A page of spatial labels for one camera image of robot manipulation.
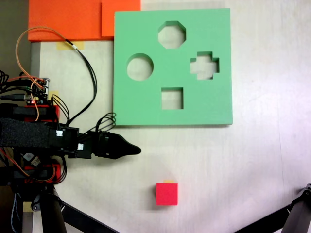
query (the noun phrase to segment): black cable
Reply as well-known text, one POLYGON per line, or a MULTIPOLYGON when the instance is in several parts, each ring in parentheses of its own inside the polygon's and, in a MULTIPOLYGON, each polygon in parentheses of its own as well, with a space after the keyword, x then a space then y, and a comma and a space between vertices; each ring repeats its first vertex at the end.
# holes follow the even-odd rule
MULTIPOLYGON (((103 116, 102 118, 100 118, 100 119, 97 121, 97 124, 98 124, 98 122, 100 122, 99 125, 101 125, 101 124, 104 124, 105 122, 107 122, 107 121, 109 121, 109 120, 111 120, 111 121, 115 124, 115 123, 116 123, 116 115, 117 115, 116 113, 107 113, 105 116, 103 116)), ((95 129, 96 126, 94 126, 93 128, 87 130, 84 134, 80 135, 79 137, 85 135, 87 132, 91 131, 92 129, 95 129)))
POLYGON ((59 184, 59 183, 63 182, 64 179, 67 176, 67 164, 66 164, 65 156, 63 155, 63 156, 61 156, 61 158, 62 158, 62 161, 63 161, 63 173, 60 176, 60 178, 55 182, 55 184, 59 184))
POLYGON ((107 113, 105 116, 103 116, 102 118, 100 118, 96 124, 96 126, 94 126, 93 128, 89 129, 88 131, 86 131, 84 134, 81 134, 78 136, 78 142, 84 142, 86 140, 88 140, 90 137, 92 137, 91 135, 87 135, 88 132, 90 132, 91 130, 93 130, 95 128, 95 131, 98 132, 98 131, 101 131, 102 129, 104 128, 107 128, 109 126, 111 126, 109 129, 105 130, 105 132, 113 129, 115 126, 116 126, 116 113, 107 113), (107 121, 111 121, 112 123, 102 127, 99 129, 99 126, 104 124, 105 122, 107 121))
POLYGON ((3 90, 3 85, 9 80, 9 75, 0 70, 0 91, 3 90))
MULTIPOLYGON (((66 41, 68 43, 70 43, 71 45, 73 45, 72 42, 70 42, 69 40, 66 39, 66 41)), ((96 94, 97 94, 97 78, 96 78, 96 74, 93 70, 93 67, 91 66, 91 64, 88 62, 88 60, 86 59, 86 57, 84 57, 84 55, 78 50, 78 53, 80 54, 80 56, 82 57, 84 63, 86 64, 86 67, 91 75, 91 79, 92 79, 92 83, 93 83, 93 98, 92 100, 80 111, 78 112, 73 118, 69 119, 66 123, 66 126, 69 126, 69 124, 71 124, 79 115, 81 115, 83 112, 85 112, 86 109, 89 108, 89 106, 94 102, 95 98, 96 98, 96 94)))
POLYGON ((57 95, 52 95, 51 97, 51 105, 53 106, 54 105, 54 102, 56 103, 56 105, 60 108, 60 110, 62 110, 62 112, 64 113, 65 117, 67 120, 70 119, 70 116, 69 116, 69 110, 68 110, 68 107, 67 105, 63 102, 63 100, 61 98, 59 98, 59 100, 62 102, 60 102, 59 100, 55 99, 55 97, 58 97, 57 95))
POLYGON ((36 92, 31 91, 28 88, 24 88, 24 87, 14 87, 14 88, 11 88, 11 89, 8 89, 8 90, 0 91, 0 94, 4 94, 6 92, 14 91, 14 90, 26 91, 27 93, 31 93, 34 96, 38 97, 40 100, 42 100, 43 103, 48 104, 48 101, 43 96, 41 96, 40 94, 38 94, 36 92))

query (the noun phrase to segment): shape sorter board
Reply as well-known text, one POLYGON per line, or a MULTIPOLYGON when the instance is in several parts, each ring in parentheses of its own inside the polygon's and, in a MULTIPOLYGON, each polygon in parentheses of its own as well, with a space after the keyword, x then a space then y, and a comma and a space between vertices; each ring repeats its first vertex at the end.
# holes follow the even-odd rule
POLYGON ((114 43, 117 125, 232 124, 230 9, 116 12, 114 43), (172 25, 184 32, 185 41, 168 49, 158 34, 172 25), (217 63, 210 79, 190 71, 200 55, 217 63), (153 67, 145 80, 127 73, 136 57, 153 67), (181 93, 179 109, 163 109, 167 90, 181 93))

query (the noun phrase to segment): orange foam block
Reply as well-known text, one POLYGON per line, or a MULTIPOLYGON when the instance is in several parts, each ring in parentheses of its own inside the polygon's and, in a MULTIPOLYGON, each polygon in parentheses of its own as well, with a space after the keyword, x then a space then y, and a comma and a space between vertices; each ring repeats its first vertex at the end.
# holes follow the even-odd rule
MULTIPOLYGON (((29 28, 53 28, 69 40, 100 40, 101 21, 102 0, 29 0, 29 28)), ((46 30, 30 31, 28 39, 63 40, 46 30)))
POLYGON ((103 0, 102 37, 105 40, 114 38, 116 11, 140 11, 140 0, 103 0))
MULTIPOLYGON (((69 40, 107 40, 114 36, 115 11, 139 11, 140 0, 29 0, 29 28, 53 28, 69 40)), ((53 32, 34 30, 30 41, 62 41, 53 32)))

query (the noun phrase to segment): red foam block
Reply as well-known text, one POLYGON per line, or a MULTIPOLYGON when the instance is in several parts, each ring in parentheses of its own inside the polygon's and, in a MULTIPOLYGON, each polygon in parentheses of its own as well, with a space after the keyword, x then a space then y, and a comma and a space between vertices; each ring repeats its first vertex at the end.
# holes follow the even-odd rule
POLYGON ((178 204, 178 183, 157 183, 155 192, 157 205, 178 204))

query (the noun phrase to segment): black foam padding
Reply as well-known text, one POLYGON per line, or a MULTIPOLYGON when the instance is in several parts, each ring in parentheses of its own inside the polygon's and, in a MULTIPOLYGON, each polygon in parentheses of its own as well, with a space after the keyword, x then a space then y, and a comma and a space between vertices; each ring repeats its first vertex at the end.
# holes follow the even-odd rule
POLYGON ((48 148, 49 127, 40 122, 0 118, 0 147, 48 148))

